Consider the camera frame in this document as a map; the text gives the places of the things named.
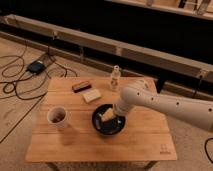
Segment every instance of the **black bowl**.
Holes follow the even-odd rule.
[[[104,104],[98,107],[92,115],[92,124],[94,128],[104,135],[114,135],[119,133],[126,123],[126,118],[122,116],[116,116],[116,118],[107,122],[101,121],[101,116],[112,107],[112,104]]]

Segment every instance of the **cup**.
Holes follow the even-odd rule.
[[[54,107],[47,113],[47,120],[62,131],[68,126],[68,113],[64,107]]]

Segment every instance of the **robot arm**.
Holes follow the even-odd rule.
[[[159,95],[149,91],[144,80],[138,80],[121,91],[113,112],[126,116],[134,106],[144,106],[196,127],[213,132],[213,102]]]

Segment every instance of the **sponge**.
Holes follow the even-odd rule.
[[[101,117],[102,122],[107,122],[111,119],[114,119],[116,115],[113,113],[112,108],[109,108]]]
[[[96,99],[99,99],[101,98],[101,93],[98,89],[94,89],[94,90],[91,90],[91,91],[88,91],[86,93],[83,94],[83,97],[84,97],[84,100],[87,102],[87,103],[90,103]]]

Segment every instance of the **tabletop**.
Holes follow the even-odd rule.
[[[139,78],[123,77],[120,88]],[[145,79],[151,91],[156,91],[152,78]],[[89,104],[82,94],[75,94],[72,85],[90,81],[102,98]],[[110,78],[53,78],[41,105],[32,132],[27,162],[131,162],[177,160],[175,147],[165,115],[145,107],[135,107],[126,118],[124,129],[113,136],[98,133],[92,125],[92,114],[102,104],[112,104],[119,91],[109,88]],[[48,124],[47,112],[55,107],[66,108],[69,126],[58,131]]]

